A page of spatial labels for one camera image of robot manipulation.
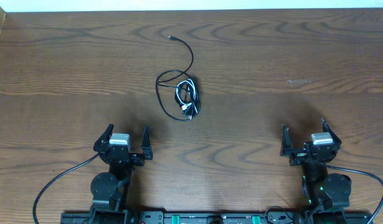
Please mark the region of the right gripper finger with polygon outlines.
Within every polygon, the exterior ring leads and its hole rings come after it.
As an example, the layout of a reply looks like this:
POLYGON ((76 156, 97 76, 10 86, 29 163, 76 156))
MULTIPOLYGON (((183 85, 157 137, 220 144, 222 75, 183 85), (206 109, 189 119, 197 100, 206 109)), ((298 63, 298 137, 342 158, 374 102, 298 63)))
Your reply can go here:
POLYGON ((282 142, 281 142, 280 155, 289 156, 293 152, 293 147, 291 145, 289 127, 286 124, 282 124, 281 126, 281 136, 282 136, 282 142))
POLYGON ((333 139, 333 142, 337 145, 341 145, 342 144, 342 141, 338 138, 338 136, 332 131, 332 129, 329 127, 329 124, 327 123, 327 121, 322 118, 321 119, 321 124, 322 124, 322 129, 323 129, 323 132, 324 133, 329 133, 330 136, 332 137, 333 139))

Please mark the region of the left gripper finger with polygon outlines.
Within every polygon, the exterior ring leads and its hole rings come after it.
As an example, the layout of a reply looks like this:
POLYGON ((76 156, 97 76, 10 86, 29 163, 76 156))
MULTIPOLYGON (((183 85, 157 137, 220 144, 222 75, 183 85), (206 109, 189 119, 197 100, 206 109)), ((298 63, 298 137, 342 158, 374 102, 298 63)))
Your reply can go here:
POLYGON ((149 128, 147 126, 144 127, 141 148, 143 150, 144 159, 145 160, 152 160, 153 159, 153 152, 152 152, 152 147, 151 147, 151 143, 149 140, 149 128))
POLYGON ((93 150, 96 152, 102 152, 109 145, 109 140, 113 132, 114 125, 109 124, 103 134, 95 141, 93 150))

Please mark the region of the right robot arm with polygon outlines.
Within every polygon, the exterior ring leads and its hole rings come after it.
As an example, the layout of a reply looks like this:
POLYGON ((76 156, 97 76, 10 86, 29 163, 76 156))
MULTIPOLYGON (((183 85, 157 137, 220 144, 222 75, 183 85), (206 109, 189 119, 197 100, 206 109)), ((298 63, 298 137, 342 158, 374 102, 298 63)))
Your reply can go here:
POLYGON ((311 135, 303 147, 291 145, 289 127, 281 126, 280 155, 289 158, 291 166, 301 166, 303 195, 310 206, 293 216, 293 223, 346 223, 344 208, 350 206, 351 179, 343 174, 329 174, 326 163, 332 161, 342 141, 321 120, 321 133, 311 135))

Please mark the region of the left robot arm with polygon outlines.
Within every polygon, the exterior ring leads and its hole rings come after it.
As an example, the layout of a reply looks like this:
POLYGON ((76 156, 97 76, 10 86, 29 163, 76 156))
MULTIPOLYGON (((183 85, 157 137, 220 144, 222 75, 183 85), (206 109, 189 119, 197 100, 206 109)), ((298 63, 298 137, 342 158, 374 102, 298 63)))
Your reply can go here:
POLYGON ((109 124, 105 132, 95 141, 93 150, 109 165, 107 172, 96 175, 90 185, 93 195, 90 207, 90 223, 139 223, 138 212, 128 206, 128 192, 132 173, 137 166, 144 166, 153 158, 149 140, 149 128, 143 131, 143 152, 131 152, 130 135, 113 132, 109 124))

